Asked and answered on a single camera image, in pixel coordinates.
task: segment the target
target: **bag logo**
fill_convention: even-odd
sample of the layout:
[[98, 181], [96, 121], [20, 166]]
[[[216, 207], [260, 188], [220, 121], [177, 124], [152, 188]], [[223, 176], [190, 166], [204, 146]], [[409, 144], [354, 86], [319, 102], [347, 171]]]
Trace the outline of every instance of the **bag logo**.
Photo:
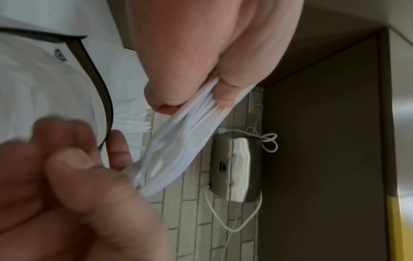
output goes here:
[[55, 56], [60, 60], [60, 61], [67, 61], [63, 53], [60, 51], [60, 49], [55, 49]]

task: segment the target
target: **wall outlet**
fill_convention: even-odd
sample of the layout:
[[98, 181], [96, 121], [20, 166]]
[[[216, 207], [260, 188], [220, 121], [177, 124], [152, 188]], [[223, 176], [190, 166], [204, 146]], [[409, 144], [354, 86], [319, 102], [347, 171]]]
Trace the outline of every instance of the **wall outlet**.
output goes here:
[[249, 93], [248, 113], [258, 115], [261, 111], [261, 92], [252, 91]]

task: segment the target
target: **speaker grille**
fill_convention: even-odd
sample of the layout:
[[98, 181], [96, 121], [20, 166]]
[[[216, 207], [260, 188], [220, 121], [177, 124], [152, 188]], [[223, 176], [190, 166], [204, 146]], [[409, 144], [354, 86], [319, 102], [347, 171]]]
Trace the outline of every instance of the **speaker grille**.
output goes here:
[[212, 146], [211, 146], [211, 159], [210, 159], [210, 166], [211, 168], [214, 167], [215, 163], [215, 153], [216, 153], [216, 140], [212, 140]]

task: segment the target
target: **power cord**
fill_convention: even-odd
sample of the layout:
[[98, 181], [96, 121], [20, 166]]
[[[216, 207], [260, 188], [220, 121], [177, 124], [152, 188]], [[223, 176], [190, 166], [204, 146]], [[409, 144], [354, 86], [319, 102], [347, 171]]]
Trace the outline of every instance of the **power cord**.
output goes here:
[[[278, 143], [275, 141], [275, 139], [277, 138], [277, 134], [276, 134], [276, 133], [267, 133], [267, 134], [264, 134], [264, 135], [260, 135], [260, 134], [258, 133], [258, 131], [257, 131], [258, 121], [259, 121], [259, 119], [262, 117], [262, 110], [263, 110], [264, 107], [263, 107], [262, 104], [258, 104], [258, 103], [257, 103], [256, 105], [257, 105], [257, 106], [261, 106], [261, 110], [260, 110], [260, 112], [259, 112], [259, 115], [258, 115], [257, 119], [255, 120], [254, 127], [248, 127], [248, 128], [245, 129], [245, 131], [241, 131], [241, 130], [237, 130], [237, 129], [218, 128], [218, 130], [217, 130], [216, 133], [218, 133], [218, 134], [223, 134], [223, 133], [226, 133], [226, 132], [240, 132], [240, 133], [243, 133], [243, 134], [252, 136], [252, 137], [260, 138], [260, 139], [262, 140], [262, 143], [261, 143], [262, 148], [263, 148], [265, 151], [269, 152], [269, 153], [274, 153], [274, 152], [276, 152], [276, 151], [278, 150]], [[274, 143], [275, 148], [272, 149], [272, 150], [271, 150], [271, 149], [268, 149], [268, 148], [264, 145], [265, 143], [268, 143], [268, 142]], [[211, 204], [210, 200], [208, 199], [208, 190], [209, 190], [209, 188], [210, 188], [210, 185], [208, 185], [208, 186], [205, 188], [205, 200], [206, 200], [208, 206], [210, 207], [211, 212], [214, 214], [215, 218], [221, 223], [221, 225], [222, 225], [227, 231], [230, 232], [229, 235], [228, 235], [227, 242], [225, 243], [224, 252], [222, 253], [222, 256], [221, 256], [221, 261], [223, 261], [223, 260], [224, 260], [224, 256], [225, 256], [226, 249], [227, 249], [228, 244], [229, 244], [229, 240], [231, 239], [231, 236], [232, 236], [232, 233], [241, 231], [241, 230], [247, 225], [247, 223], [258, 213], [259, 209], [261, 208], [261, 205], [262, 205], [262, 192], [260, 192], [260, 194], [259, 194], [259, 202], [258, 202], [257, 208], [256, 208], [256, 209], [254, 210], [254, 212], [244, 221], [244, 223], [242, 223], [238, 228], [235, 229], [235, 225], [236, 225], [236, 222], [237, 222], [237, 219], [238, 219], [238, 214], [239, 214], [239, 212], [240, 212], [240, 210], [241, 210], [242, 204], [240, 204], [240, 207], [238, 208], [237, 217], [236, 217], [236, 219], [235, 219], [235, 221], [234, 221], [234, 225], [232, 226], [232, 228], [229, 228], [227, 225], [224, 224], [224, 222], [222, 222], [222, 220], [219, 218], [218, 214], [215, 212], [214, 208], [212, 207], [212, 204]]]

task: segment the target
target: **silver toaster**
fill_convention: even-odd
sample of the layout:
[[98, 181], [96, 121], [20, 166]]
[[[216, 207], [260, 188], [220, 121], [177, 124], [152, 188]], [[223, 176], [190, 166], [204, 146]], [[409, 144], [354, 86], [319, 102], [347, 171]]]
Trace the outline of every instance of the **silver toaster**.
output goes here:
[[261, 191], [261, 139], [215, 134], [210, 161], [210, 189], [232, 202], [254, 202]]

